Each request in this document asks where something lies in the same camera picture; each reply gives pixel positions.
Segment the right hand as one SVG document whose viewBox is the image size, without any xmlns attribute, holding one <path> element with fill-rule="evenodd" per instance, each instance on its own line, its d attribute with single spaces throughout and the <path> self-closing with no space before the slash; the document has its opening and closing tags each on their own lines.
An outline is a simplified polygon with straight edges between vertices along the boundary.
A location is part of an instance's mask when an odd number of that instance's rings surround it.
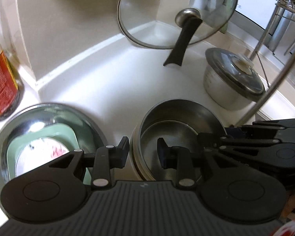
<svg viewBox="0 0 295 236">
<path fill-rule="evenodd" d="M 295 193 L 288 198 L 288 201 L 282 211 L 282 217 L 288 217 L 288 215 L 295 209 Z"/>
</svg>

